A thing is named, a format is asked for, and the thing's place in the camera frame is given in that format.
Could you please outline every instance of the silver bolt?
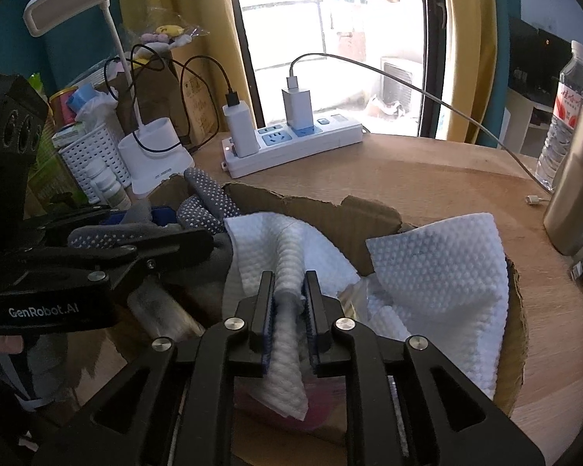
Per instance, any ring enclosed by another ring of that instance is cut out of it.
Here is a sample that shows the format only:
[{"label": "silver bolt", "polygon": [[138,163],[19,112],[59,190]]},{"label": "silver bolt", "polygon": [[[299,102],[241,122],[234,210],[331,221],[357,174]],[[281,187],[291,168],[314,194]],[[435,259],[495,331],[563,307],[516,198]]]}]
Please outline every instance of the silver bolt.
[{"label": "silver bolt", "polygon": [[415,350],[425,350],[428,348],[429,342],[425,336],[415,335],[408,339],[408,344]]},{"label": "silver bolt", "polygon": [[335,321],[334,325],[343,331],[350,331],[351,329],[354,329],[356,322],[354,322],[353,319],[341,317]]},{"label": "silver bolt", "polygon": [[87,275],[88,280],[91,282],[99,282],[106,278],[106,273],[103,271],[92,271]]},{"label": "silver bolt", "polygon": [[224,321],[224,326],[231,331],[236,331],[244,327],[244,321],[239,317],[231,317]]},{"label": "silver bolt", "polygon": [[168,350],[169,348],[171,348],[173,345],[173,341],[170,340],[169,338],[156,338],[152,343],[151,343],[151,348],[154,349],[157,352],[164,352],[165,350]]}]

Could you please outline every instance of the white plastic basket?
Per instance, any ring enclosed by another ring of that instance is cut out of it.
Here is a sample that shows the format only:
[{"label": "white plastic basket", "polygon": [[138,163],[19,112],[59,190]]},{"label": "white plastic basket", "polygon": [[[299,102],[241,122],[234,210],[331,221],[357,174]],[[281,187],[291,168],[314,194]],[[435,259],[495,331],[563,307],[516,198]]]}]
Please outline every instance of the white plastic basket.
[{"label": "white plastic basket", "polygon": [[58,151],[76,182],[88,197],[89,203],[99,202],[89,178],[84,173],[84,168],[93,158],[101,157],[115,173],[123,187],[126,188],[132,183],[132,177],[117,150],[117,144],[121,138],[123,138],[123,131],[119,120],[113,114],[108,118],[106,124]]}]

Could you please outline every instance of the teal curtain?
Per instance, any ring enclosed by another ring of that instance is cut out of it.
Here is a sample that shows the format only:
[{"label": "teal curtain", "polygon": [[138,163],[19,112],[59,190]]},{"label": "teal curtain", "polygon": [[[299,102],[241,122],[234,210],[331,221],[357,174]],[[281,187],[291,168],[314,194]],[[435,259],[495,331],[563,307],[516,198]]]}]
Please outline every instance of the teal curtain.
[{"label": "teal curtain", "polygon": [[[39,72],[48,96],[62,89],[76,76],[114,53],[106,22],[98,7],[88,9],[34,38],[23,22],[23,10],[30,0],[0,1],[0,73],[25,77]],[[110,11],[121,23],[119,1]]]},{"label": "teal curtain", "polygon": [[[510,74],[510,25],[509,17],[520,17],[520,0],[496,0],[497,7],[497,64],[488,107],[482,124],[499,137],[507,97],[507,81]],[[477,135],[478,145],[496,147],[497,143],[483,132]]]}]

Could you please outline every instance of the white power strip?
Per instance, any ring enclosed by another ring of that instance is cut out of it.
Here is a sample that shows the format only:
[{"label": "white power strip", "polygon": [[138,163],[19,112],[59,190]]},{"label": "white power strip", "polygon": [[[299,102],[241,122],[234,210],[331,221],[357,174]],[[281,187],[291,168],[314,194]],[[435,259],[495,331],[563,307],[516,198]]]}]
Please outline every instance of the white power strip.
[{"label": "white power strip", "polygon": [[358,143],[363,139],[363,126],[355,119],[333,112],[320,115],[314,121],[314,127],[294,130],[287,124],[280,123],[255,130],[255,136],[259,151],[245,158],[236,155],[232,138],[222,140],[224,150],[222,168],[235,179],[272,166]]}]

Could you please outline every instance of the white cloth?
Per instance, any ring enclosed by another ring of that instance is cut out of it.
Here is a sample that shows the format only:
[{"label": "white cloth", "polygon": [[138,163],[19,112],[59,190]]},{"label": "white cloth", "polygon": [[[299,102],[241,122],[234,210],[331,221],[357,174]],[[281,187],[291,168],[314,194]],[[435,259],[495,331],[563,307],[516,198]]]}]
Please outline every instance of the white cloth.
[{"label": "white cloth", "polygon": [[470,214],[367,240],[369,325],[420,334],[492,398],[507,320],[508,277],[494,218]]},{"label": "white cloth", "polygon": [[241,299],[255,296],[261,273],[276,277],[277,305],[268,373],[252,396],[287,417],[303,420],[308,400],[302,384],[298,316],[302,312],[305,272],[315,270],[323,294],[336,297],[359,281],[345,256],[313,226],[281,214],[258,212],[225,219],[233,244],[233,261],[222,297],[223,318],[232,317]]}]

